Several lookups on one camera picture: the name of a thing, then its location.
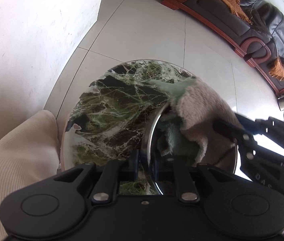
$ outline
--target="tile grout line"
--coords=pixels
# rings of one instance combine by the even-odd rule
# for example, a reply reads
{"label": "tile grout line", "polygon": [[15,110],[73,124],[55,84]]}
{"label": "tile grout line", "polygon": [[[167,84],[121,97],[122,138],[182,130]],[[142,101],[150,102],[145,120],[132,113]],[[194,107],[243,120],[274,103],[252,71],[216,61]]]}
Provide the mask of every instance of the tile grout line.
{"label": "tile grout line", "polygon": [[184,61],[185,61],[185,40],[186,40],[186,16],[184,19],[184,53],[183,53],[183,69],[184,69]]}
{"label": "tile grout line", "polygon": [[[122,4],[124,1],[125,1],[125,0],[123,0],[123,1],[119,4],[119,6],[117,6],[117,8],[116,8],[115,11],[112,13],[112,15],[110,16],[109,19],[112,18],[113,14],[115,14],[115,12],[117,11],[117,9],[121,6],[121,4]],[[105,27],[105,25],[109,22],[109,19],[108,19],[108,20],[106,21],[106,23],[103,25],[101,31],[103,30],[103,28]],[[92,45],[90,46],[90,48],[89,48],[88,50],[90,50],[90,49],[92,48],[93,44],[95,43],[96,39],[97,39],[98,36],[100,35],[101,31],[100,31],[99,34],[96,36],[96,38],[94,39],[94,41],[92,42]]]}
{"label": "tile grout line", "polygon": [[231,63],[231,69],[232,69],[232,75],[233,75],[233,83],[234,83],[236,113],[238,113],[238,99],[236,97],[235,78],[234,78],[233,65],[232,65],[232,60],[231,59],[230,59],[230,63]]}
{"label": "tile grout line", "polygon": [[[109,19],[111,19],[111,17],[113,16],[113,14],[117,11],[117,9],[121,6],[121,4],[122,4],[124,1],[125,1],[125,0],[123,0],[123,1],[119,4],[119,6],[115,9],[115,11],[112,13],[112,15],[110,16],[110,18],[109,18]],[[92,42],[92,45],[90,46],[90,48],[89,48],[89,49],[85,49],[85,48],[82,48],[82,47],[78,47],[78,48],[81,48],[81,49],[87,50],[87,52],[86,52],[86,54],[85,54],[85,56],[84,56],[83,60],[81,61],[81,64],[79,65],[79,67],[78,67],[77,71],[75,72],[75,75],[74,75],[74,77],[73,77],[73,79],[72,79],[71,83],[69,84],[69,88],[71,87],[72,82],[73,82],[73,80],[74,80],[74,78],[75,78],[75,76],[76,76],[76,74],[77,74],[78,70],[80,69],[80,67],[81,67],[81,65],[82,65],[82,62],[84,61],[84,59],[85,59],[85,57],[86,57],[87,53],[89,52],[89,50],[90,50],[90,49],[91,49],[91,47],[93,46],[94,42],[96,41],[96,39],[97,39],[97,38],[98,38],[98,36],[100,35],[100,33],[101,33],[101,31],[103,30],[103,28],[105,27],[105,25],[108,23],[109,19],[108,19],[108,20],[106,21],[106,23],[103,25],[102,29],[100,30],[99,34],[96,36],[96,38],[94,39],[94,41]],[[63,106],[64,100],[65,100],[66,95],[67,95],[67,93],[68,93],[68,91],[69,91],[69,88],[68,88],[68,89],[67,89],[67,91],[66,91],[66,94],[65,94],[64,99],[63,99],[63,101],[62,101],[62,104],[61,104],[61,106],[60,106],[59,112],[58,112],[58,113],[57,113],[57,115],[56,115],[56,119],[58,118],[58,116],[59,116],[59,114],[60,114],[61,108],[62,108],[62,106]]]}
{"label": "tile grout line", "polygon": [[118,62],[123,62],[123,61],[120,61],[120,60],[118,60],[118,59],[114,59],[114,58],[112,58],[112,57],[106,56],[106,55],[104,55],[104,54],[97,53],[97,52],[95,52],[95,51],[90,51],[90,52],[96,53],[96,54],[99,54],[99,55],[102,55],[102,56],[104,56],[104,57],[108,57],[108,58],[113,59],[113,60],[118,61]]}
{"label": "tile grout line", "polygon": [[[82,63],[83,63],[83,61],[84,61],[84,59],[85,59],[85,57],[86,57],[87,54],[88,54],[88,50],[87,50],[87,52],[86,52],[86,54],[85,54],[83,60],[81,61],[81,64],[80,64],[79,67],[77,68],[77,70],[76,70],[76,72],[75,72],[75,75],[74,75],[74,77],[73,77],[71,83],[69,84],[69,88],[71,87],[72,82],[73,82],[73,80],[74,80],[74,78],[75,78],[75,76],[76,76],[78,70],[80,69],[80,67],[81,67],[81,65],[82,65]],[[62,104],[61,104],[61,106],[60,106],[59,112],[58,112],[57,115],[56,115],[56,120],[57,120],[57,118],[58,118],[58,116],[59,116],[59,114],[60,114],[61,108],[62,108],[63,103],[64,103],[64,100],[65,100],[65,98],[66,98],[66,95],[67,95],[67,93],[69,92],[69,88],[68,88],[67,91],[66,91],[66,94],[65,94],[64,99],[63,99],[63,101],[62,101]]]}

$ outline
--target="floor tile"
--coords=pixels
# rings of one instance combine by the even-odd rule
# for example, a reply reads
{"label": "floor tile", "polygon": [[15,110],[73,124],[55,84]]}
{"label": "floor tile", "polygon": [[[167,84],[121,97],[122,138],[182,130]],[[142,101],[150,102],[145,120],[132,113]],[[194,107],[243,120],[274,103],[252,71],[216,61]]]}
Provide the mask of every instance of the floor tile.
{"label": "floor tile", "polygon": [[186,35],[184,68],[211,86],[236,111],[231,63],[196,37],[197,34]]}
{"label": "floor tile", "polygon": [[198,43],[207,45],[228,61],[230,55],[234,54],[227,41],[190,15],[186,16],[186,35],[192,35]]}
{"label": "floor tile", "polygon": [[185,32],[131,6],[120,5],[90,50],[122,62],[156,59],[182,67]]}
{"label": "floor tile", "polygon": [[69,87],[57,116],[60,140],[62,138],[68,116],[79,101],[80,95],[85,92],[91,82],[101,77],[107,70],[115,67],[119,63],[119,61],[94,52],[89,51],[87,53],[71,83],[71,86]]}
{"label": "floor tile", "polygon": [[172,10],[161,4],[162,0],[125,0],[121,6],[137,9],[155,19],[185,30],[185,13],[182,10]]}
{"label": "floor tile", "polygon": [[69,85],[71,84],[87,52],[88,50],[82,48],[75,49],[71,58],[65,65],[62,73],[60,74],[57,82],[55,83],[50,96],[48,97],[44,109],[52,112],[55,117],[57,117],[59,113],[64,97],[67,93],[67,90],[69,89]]}
{"label": "floor tile", "polygon": [[267,119],[273,116],[283,120],[283,113],[279,110],[277,98],[255,68],[251,68],[237,55],[231,57],[238,113],[248,118]]}
{"label": "floor tile", "polygon": [[102,0],[97,22],[92,26],[89,32],[85,35],[78,47],[89,50],[95,41],[96,37],[110,19],[115,10],[124,0]]}

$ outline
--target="black leather sofa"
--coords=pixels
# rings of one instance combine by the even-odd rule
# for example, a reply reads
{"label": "black leather sofa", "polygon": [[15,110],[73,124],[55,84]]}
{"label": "black leather sofa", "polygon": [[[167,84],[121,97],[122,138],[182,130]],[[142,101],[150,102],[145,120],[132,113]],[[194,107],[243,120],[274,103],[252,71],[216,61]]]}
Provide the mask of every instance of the black leather sofa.
{"label": "black leather sofa", "polygon": [[[264,72],[265,75],[267,75],[271,81],[271,83],[269,83],[276,94],[281,96],[284,95],[284,81],[279,81],[271,77],[269,70],[277,56],[280,56],[284,65],[284,15],[277,7],[269,3],[264,3],[257,11],[272,35],[271,41],[267,44],[271,51],[271,57],[267,61],[259,63],[259,67],[261,68],[260,72]],[[260,57],[263,54],[264,51],[258,50],[253,53],[252,57]]]}
{"label": "black leather sofa", "polygon": [[284,82],[269,75],[277,47],[284,62],[284,16],[275,7],[263,4],[263,0],[240,0],[253,22],[250,25],[233,15],[221,0],[163,0],[162,4],[184,10],[225,38],[240,57],[260,71],[278,97],[284,95]]}

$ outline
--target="knit fabric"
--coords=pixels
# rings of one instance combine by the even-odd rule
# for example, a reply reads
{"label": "knit fabric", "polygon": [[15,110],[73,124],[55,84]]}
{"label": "knit fabric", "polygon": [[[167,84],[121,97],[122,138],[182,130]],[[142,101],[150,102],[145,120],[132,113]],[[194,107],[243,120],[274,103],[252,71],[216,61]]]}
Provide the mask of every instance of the knit fabric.
{"label": "knit fabric", "polygon": [[[4,136],[0,140],[0,203],[10,193],[55,175],[58,146],[56,120],[47,110]],[[0,241],[6,236],[0,222]]]}

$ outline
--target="sofa leg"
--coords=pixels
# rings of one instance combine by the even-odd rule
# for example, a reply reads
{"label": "sofa leg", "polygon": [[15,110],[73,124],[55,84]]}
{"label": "sofa leg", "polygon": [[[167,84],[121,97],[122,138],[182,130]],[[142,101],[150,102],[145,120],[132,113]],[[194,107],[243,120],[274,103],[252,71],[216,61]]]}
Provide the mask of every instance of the sofa leg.
{"label": "sofa leg", "polygon": [[172,10],[177,10],[177,9],[179,9],[178,6],[172,4],[172,3],[170,2],[170,0],[163,0],[161,4],[165,5],[166,7],[169,7],[169,8],[172,9]]}

